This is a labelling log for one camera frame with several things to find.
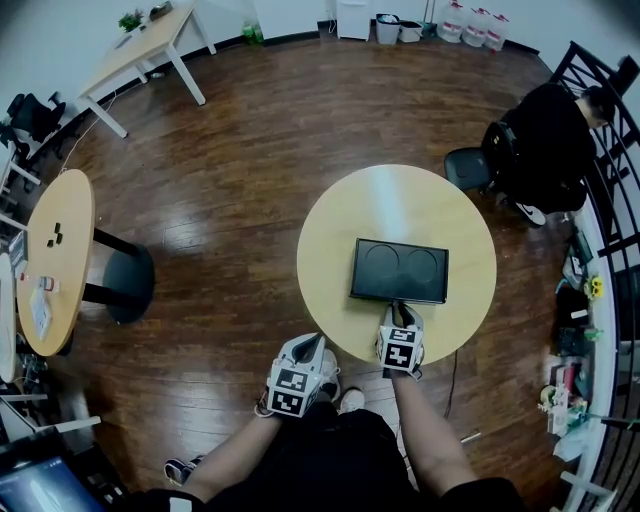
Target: toy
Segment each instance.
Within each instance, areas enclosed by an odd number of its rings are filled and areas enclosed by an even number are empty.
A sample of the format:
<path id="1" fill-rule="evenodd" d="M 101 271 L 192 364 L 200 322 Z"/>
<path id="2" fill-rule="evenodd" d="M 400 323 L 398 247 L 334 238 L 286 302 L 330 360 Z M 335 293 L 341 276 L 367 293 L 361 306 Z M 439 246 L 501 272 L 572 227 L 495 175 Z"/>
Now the toy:
<path id="1" fill-rule="evenodd" d="M 584 284 L 584 293 L 589 300 L 604 297 L 604 281 L 599 276 L 594 276 Z"/>

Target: hardwood floor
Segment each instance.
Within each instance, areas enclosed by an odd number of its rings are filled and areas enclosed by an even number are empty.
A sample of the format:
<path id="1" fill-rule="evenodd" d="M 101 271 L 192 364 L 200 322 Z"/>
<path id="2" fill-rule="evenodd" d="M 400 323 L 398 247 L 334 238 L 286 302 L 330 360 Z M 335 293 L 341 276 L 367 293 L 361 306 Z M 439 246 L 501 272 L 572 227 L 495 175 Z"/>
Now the hardwood floor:
<path id="1" fill-rule="evenodd" d="M 132 489 L 167 486 L 167 458 L 206 453 L 243 425 L 281 344 L 316 330 L 296 246 L 324 190 L 381 163 L 442 175 L 447 152 L 479 145 L 489 122 L 550 76 L 513 50 L 330 36 L 236 47 L 188 67 L 204 106 L 171 71 L 114 102 L 126 139 L 99 122 L 67 165 L 93 182 L 97 227 L 146 244 L 155 259 L 142 321 L 118 326 L 85 303 L 71 354 L 51 358 L 102 416 L 97 439 Z M 50 180 L 60 162 L 42 167 Z M 530 229 L 469 195 L 491 230 L 498 281 L 484 324 L 459 352 L 450 420 L 460 437 L 482 433 L 466 448 L 480 475 L 510 478 L 528 506 L 548 510 L 566 495 L 564 465 L 536 402 L 568 228 Z M 109 250 L 94 251 L 89 280 L 99 283 Z M 367 408 L 397 428 L 390 382 L 375 365 L 338 358 L 345 386 L 360 386 Z M 422 387 L 443 412 L 452 367 L 453 355 L 423 369 Z"/>

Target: white trash can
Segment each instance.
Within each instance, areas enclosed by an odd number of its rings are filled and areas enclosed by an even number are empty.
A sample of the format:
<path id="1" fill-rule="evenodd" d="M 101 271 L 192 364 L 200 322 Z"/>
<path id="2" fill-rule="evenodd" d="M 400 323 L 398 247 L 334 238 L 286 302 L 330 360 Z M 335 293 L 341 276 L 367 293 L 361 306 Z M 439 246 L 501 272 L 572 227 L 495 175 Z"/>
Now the white trash can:
<path id="1" fill-rule="evenodd" d="M 400 32 L 400 18 L 395 14 L 376 16 L 376 33 L 380 44 L 396 44 Z"/>

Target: shoe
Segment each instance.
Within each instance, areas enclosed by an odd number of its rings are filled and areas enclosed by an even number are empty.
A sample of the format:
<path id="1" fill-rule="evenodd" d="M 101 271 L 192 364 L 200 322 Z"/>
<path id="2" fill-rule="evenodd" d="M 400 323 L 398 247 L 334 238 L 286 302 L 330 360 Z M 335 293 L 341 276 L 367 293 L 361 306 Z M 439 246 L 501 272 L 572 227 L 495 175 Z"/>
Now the shoe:
<path id="1" fill-rule="evenodd" d="M 522 212 L 525 217 L 536 226 L 544 226 L 547 223 L 547 219 L 540 210 L 538 210 L 535 206 L 527 206 L 522 203 L 514 203 L 516 208 Z"/>
<path id="2" fill-rule="evenodd" d="M 169 459 L 164 465 L 164 476 L 166 476 L 172 484 L 181 486 L 187 481 L 193 469 L 194 468 L 189 467 L 180 459 Z"/>
<path id="3" fill-rule="evenodd" d="M 322 355 L 322 366 L 320 367 L 323 382 L 320 384 L 320 391 L 324 391 L 331 397 L 331 401 L 335 402 L 340 396 L 340 382 L 338 381 L 338 359 L 333 351 L 328 348 L 324 349 Z"/>
<path id="4" fill-rule="evenodd" d="M 340 409 L 338 409 L 338 414 L 346 414 L 348 412 L 362 409 L 365 401 L 364 393 L 358 388 L 348 389 L 342 397 L 342 400 L 340 400 Z"/>

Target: white sneaker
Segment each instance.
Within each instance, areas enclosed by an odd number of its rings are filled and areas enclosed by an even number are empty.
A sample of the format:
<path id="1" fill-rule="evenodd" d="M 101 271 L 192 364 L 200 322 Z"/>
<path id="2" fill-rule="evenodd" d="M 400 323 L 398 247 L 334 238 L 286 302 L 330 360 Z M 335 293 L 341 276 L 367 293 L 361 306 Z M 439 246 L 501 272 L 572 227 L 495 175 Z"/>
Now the white sneaker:
<path id="1" fill-rule="evenodd" d="M 340 373 L 340 368 L 338 368 L 338 358 L 333 353 L 333 351 L 328 348 L 324 349 L 324 354 L 322 355 L 322 366 L 320 367 L 320 373 L 322 374 L 323 382 L 320 384 L 320 387 L 325 384 L 334 384 L 336 386 L 336 391 L 331 396 L 331 401 L 335 401 L 340 396 L 340 382 L 338 381 L 338 374 Z"/>
<path id="2" fill-rule="evenodd" d="M 364 393 L 357 388 L 349 389 L 342 400 L 340 400 L 340 409 L 338 414 L 346 414 L 348 412 L 357 411 L 364 407 L 365 398 Z"/>
<path id="3" fill-rule="evenodd" d="M 520 210 L 525 217 L 536 226 L 544 226 L 547 223 L 544 213 L 538 210 L 535 206 L 527 206 L 526 204 L 515 202 L 514 204 L 516 205 L 516 208 L 518 208 L 518 210 Z"/>

